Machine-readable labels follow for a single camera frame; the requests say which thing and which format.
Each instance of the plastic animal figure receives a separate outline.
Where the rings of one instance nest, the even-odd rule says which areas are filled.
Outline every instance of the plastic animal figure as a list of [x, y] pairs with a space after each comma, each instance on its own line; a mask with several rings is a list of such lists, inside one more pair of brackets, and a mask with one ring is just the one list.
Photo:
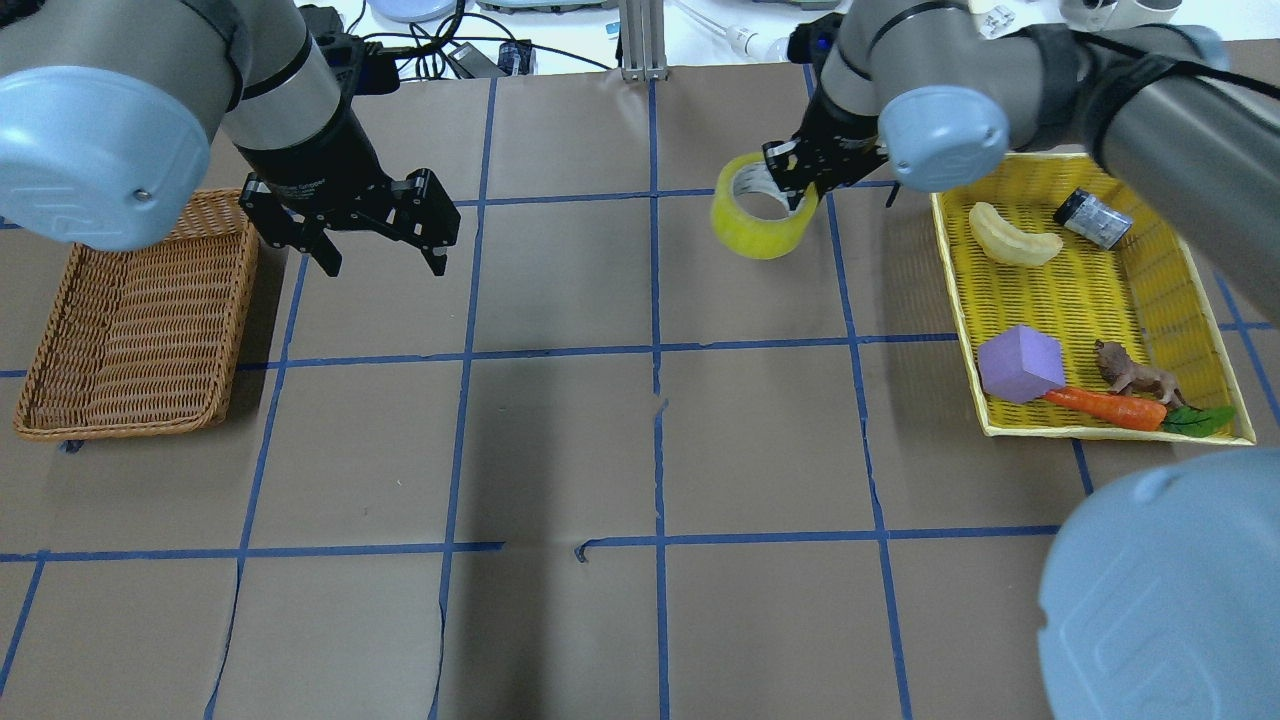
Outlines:
[[1102, 379], [1111, 383], [1112, 393], [1149, 392], [1174, 410], [1187, 405], [1183, 391], [1178, 386], [1178, 378], [1169, 370], [1134, 363], [1119, 342], [1097, 340], [1093, 342], [1093, 350], [1098, 354], [1098, 370], [1102, 372]]

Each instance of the yellow tape roll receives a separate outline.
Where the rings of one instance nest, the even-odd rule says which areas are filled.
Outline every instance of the yellow tape roll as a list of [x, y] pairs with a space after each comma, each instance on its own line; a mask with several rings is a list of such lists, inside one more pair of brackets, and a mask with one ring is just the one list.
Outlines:
[[751, 152], [735, 158], [721, 170], [712, 199], [712, 229], [724, 247], [753, 260], [773, 260], [791, 252], [804, 238], [804, 229], [818, 209], [817, 191], [810, 184], [800, 206], [781, 220], [756, 218], [737, 204], [748, 192], [769, 195], [786, 202], [786, 195], [764, 167], [764, 155]]

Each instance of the yellow plastic tray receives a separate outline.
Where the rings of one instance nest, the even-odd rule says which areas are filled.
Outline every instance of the yellow plastic tray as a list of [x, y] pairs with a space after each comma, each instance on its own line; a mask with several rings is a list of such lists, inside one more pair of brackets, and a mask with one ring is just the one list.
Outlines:
[[[1120, 243], [1101, 250], [1053, 222], [1076, 187], [1133, 218]], [[987, 436], [1155, 439], [1254, 445], [1240, 387], [1213, 313], [1181, 238], [1132, 190], [1087, 155], [1010, 155], [986, 178], [933, 195], [938, 250], [982, 430]], [[1062, 252], [1039, 268], [991, 261], [969, 229], [969, 209], [987, 201], [1014, 225], [1062, 236]], [[1116, 428], [1044, 400], [1018, 405], [982, 391], [977, 348], [1012, 325], [1027, 324], [1062, 343], [1066, 382], [1107, 389], [1093, 341], [1125, 346], [1134, 360], [1178, 375], [1190, 405], [1231, 405], [1236, 419], [1207, 438]]]

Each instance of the cable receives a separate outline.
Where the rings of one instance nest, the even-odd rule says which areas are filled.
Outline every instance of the cable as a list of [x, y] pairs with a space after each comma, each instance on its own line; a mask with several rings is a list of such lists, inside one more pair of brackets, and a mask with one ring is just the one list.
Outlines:
[[710, 28], [713, 32], [718, 32], [721, 35], [724, 35], [724, 31], [728, 29], [724, 26], [717, 23], [716, 20], [713, 20], [713, 19], [708, 18], [707, 15], [699, 13], [698, 10], [692, 9], [691, 6], [689, 6], [687, 4], [685, 4], [682, 0], [671, 0], [671, 1], [675, 3], [677, 6], [680, 6], [681, 10], [684, 10], [684, 12], [689, 13], [690, 15], [692, 15], [695, 20], [701, 20], [703, 24], [707, 26], [708, 28]]
[[[364, 38], [365, 38], [365, 40], [367, 40], [367, 38], [370, 38], [370, 37], [413, 37], [413, 36], [412, 36], [412, 35], [410, 35], [410, 33], [407, 33], [407, 32], [375, 32], [375, 33], [372, 33], [372, 35], [366, 35], [366, 36], [365, 36]], [[489, 42], [504, 42], [506, 40], [507, 40], [506, 37], [493, 37], [493, 36], [485, 36], [485, 37], [481, 37], [481, 36], [468, 36], [468, 37], [463, 37], [463, 36], [456, 36], [456, 37], [451, 37], [451, 38], [449, 38], [449, 40], [447, 40], [445, 42], [449, 42], [449, 41], [468, 41], [468, 42], [476, 42], [476, 41], [481, 41], [481, 42], [483, 42], [483, 41], [489, 41]], [[575, 59], [575, 60], [579, 60], [579, 61], [582, 61], [582, 63], [586, 63], [586, 64], [589, 64], [589, 65], [594, 65], [594, 67], [596, 67], [596, 68], [600, 68], [602, 70], [612, 70], [612, 69], [613, 69], [613, 68], [611, 68], [609, 65], [605, 65], [604, 63], [599, 63], [599, 61], [596, 61], [596, 60], [593, 60], [593, 59], [590, 59], [590, 58], [584, 58], [582, 55], [577, 55], [577, 54], [575, 54], [575, 53], [570, 53], [568, 50], [561, 50], [561, 49], [558, 49], [558, 47], [548, 47], [547, 45], [538, 45], [538, 44], [534, 44], [534, 42], [530, 42], [529, 45], [530, 45], [530, 47], [536, 47], [538, 50], [544, 50], [544, 51], [547, 51], [547, 53], [554, 53], [554, 54], [557, 54], [557, 55], [564, 55], [566, 58], [572, 58], [572, 59]]]
[[369, 0], [360, 0], [360, 14], [347, 26], [347, 35], [351, 35], [351, 31], [356, 29], [356, 26], [360, 24], [360, 20], [365, 19], [366, 10], [369, 10]]
[[[516, 35], [513, 32], [511, 32], [511, 29], [507, 26], [499, 23], [498, 20], [490, 18], [489, 15], [481, 15], [480, 13], [462, 13], [462, 17], [463, 18], [476, 18], [477, 20], [484, 20], [484, 22], [486, 22], [486, 23], [497, 27], [498, 29], [500, 29], [509, 40], [512, 40], [512, 41], [516, 40]], [[440, 24], [435, 28], [435, 35], [440, 35], [440, 28], [443, 28], [444, 23], [448, 22], [451, 18], [452, 18], [452, 15], [449, 18], [444, 18], [444, 19], [440, 20]]]
[[[383, 50], [380, 54], [394, 60], [407, 60], [410, 58], [426, 58], [428, 55], [434, 55], [444, 50], [444, 46], [453, 40], [453, 36], [458, 32], [458, 26], [462, 24], [462, 14], [466, 9], [467, 0], [457, 0], [454, 5], [453, 14], [449, 15], [449, 26], [444, 28], [444, 32], [436, 33], [435, 38], [422, 46], [415, 47], [393, 47], [389, 50]], [[383, 37], [383, 36], [397, 36], [403, 37], [403, 33], [385, 33], [375, 32], [372, 35], [366, 35], [361, 40], [369, 40], [370, 37]]]

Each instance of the battery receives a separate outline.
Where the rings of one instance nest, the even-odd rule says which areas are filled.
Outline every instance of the battery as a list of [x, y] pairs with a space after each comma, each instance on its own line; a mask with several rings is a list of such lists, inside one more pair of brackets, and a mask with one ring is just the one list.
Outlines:
[[1111, 250], [1133, 227], [1133, 218], [1119, 213], [1083, 187], [1053, 213], [1053, 222], [1075, 231], [1103, 250]]

